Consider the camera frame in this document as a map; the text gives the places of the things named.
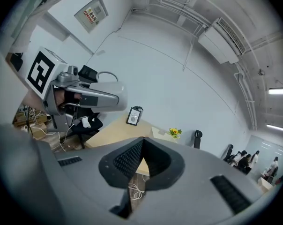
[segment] fluorescent light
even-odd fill
[[[282,150],[278,149],[279,151],[283,152]]]
[[[268,145],[268,144],[266,144],[266,143],[264,143],[264,142],[263,142],[263,144],[265,144],[265,145],[267,145],[267,146],[271,147],[271,145]]]
[[[283,94],[283,88],[270,88],[268,90],[269,94]]]
[[[277,127],[277,126],[273,126],[273,125],[269,125],[269,124],[267,124],[267,127],[283,131],[283,127]]]

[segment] white shirt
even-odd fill
[[[235,156],[235,158],[232,160],[231,166],[237,166],[238,162],[240,161],[240,159],[242,159],[244,156],[241,156],[241,154],[239,153],[238,155]]]
[[[270,176],[276,167],[278,167],[278,161],[272,162],[271,166],[269,166],[270,171],[267,173],[267,176]]]
[[[257,155],[257,154],[254,154],[253,156],[254,156],[254,158],[253,158],[252,162],[249,163],[249,167],[250,167],[251,169],[253,169],[254,164],[258,162],[258,155]]]

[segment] wooden table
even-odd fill
[[[161,131],[161,129],[157,128],[156,126],[153,126],[152,124],[144,120],[140,120],[137,126],[126,124],[127,117],[128,113],[125,113],[117,120],[109,124],[107,127],[103,128],[100,132],[98,132],[86,142],[86,146],[89,148],[95,148],[111,143],[116,143],[128,138],[140,136],[157,137],[160,139],[165,139],[169,141],[172,140],[172,142],[176,142],[175,139],[173,139],[171,136],[167,134],[163,135],[162,132],[157,135],[154,135],[157,131]],[[141,164],[137,168],[136,172],[149,176],[149,169],[145,159],[141,161]]]

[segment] picture frame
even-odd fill
[[[137,126],[140,115],[141,115],[140,111],[138,111],[134,108],[131,108],[130,112],[128,114],[126,123],[130,124],[130,125]]]

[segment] poster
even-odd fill
[[[93,24],[97,20],[97,17],[95,15],[94,11],[91,9],[91,7],[86,9],[84,11],[84,14],[86,15],[86,17],[88,18],[88,20],[90,21],[91,24]]]

